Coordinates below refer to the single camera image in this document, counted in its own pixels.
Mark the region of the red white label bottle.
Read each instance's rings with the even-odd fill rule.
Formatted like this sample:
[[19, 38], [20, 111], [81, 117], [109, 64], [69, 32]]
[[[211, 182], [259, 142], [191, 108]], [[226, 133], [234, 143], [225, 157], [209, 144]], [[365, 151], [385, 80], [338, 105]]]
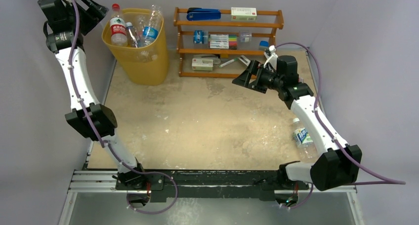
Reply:
[[112, 12], [109, 21], [111, 43], [116, 46], [127, 46], [126, 22], [123, 12], [117, 3], [112, 4]]

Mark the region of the purple label clear bottle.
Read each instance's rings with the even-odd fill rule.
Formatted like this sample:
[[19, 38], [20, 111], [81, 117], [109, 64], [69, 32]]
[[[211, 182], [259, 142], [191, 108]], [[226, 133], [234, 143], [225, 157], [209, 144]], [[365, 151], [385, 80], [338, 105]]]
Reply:
[[130, 47], [141, 47], [140, 37], [136, 31], [136, 28], [133, 26], [131, 22], [126, 22], [126, 36], [128, 45]]

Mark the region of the blue label clear bottle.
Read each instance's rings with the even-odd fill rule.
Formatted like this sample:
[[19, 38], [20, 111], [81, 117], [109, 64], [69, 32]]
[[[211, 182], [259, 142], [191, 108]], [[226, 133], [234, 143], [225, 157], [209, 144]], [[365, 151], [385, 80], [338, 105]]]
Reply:
[[161, 7], [158, 5], [152, 5], [150, 9], [150, 17], [148, 22], [145, 24], [142, 33], [142, 47], [148, 46], [156, 40], [160, 33], [162, 22], [163, 14]]

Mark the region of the clear white-cap bottle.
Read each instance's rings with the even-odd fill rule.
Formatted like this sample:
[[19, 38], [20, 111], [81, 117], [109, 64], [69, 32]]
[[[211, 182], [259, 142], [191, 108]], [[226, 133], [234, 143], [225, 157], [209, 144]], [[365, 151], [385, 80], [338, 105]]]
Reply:
[[150, 46], [155, 41], [155, 32], [153, 30], [147, 31], [147, 36], [143, 35], [146, 25], [148, 25], [149, 17], [145, 14], [137, 15], [135, 17], [135, 27], [137, 34], [140, 37], [140, 46], [145, 47], [140, 55], [143, 62], [155, 61], [158, 57], [158, 51], [154, 46]]

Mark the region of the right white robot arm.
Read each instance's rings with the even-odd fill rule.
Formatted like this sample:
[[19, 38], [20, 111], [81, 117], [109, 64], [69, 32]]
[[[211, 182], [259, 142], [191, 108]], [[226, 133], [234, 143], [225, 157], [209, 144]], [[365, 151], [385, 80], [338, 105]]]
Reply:
[[362, 151], [349, 145], [330, 125], [315, 102], [315, 96], [306, 83], [299, 81], [297, 60], [290, 55], [277, 58], [275, 71], [270, 71], [257, 60], [252, 60], [232, 83], [257, 92], [278, 92], [279, 99], [300, 119], [311, 136], [319, 155], [314, 163], [291, 162], [281, 164], [277, 182], [289, 189], [296, 181], [313, 184], [325, 191], [357, 180]]

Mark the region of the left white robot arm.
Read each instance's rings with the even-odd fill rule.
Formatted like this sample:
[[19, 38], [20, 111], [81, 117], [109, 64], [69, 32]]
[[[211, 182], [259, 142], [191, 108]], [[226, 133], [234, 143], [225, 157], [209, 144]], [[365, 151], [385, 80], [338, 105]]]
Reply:
[[117, 179], [136, 190], [147, 185], [147, 176], [136, 157], [124, 146], [117, 134], [113, 111], [95, 96], [87, 71], [84, 39], [106, 16], [108, 8], [93, 0], [38, 0], [46, 17], [43, 33], [46, 45], [64, 73], [70, 96], [71, 111], [66, 122], [81, 136], [100, 143], [114, 159]]

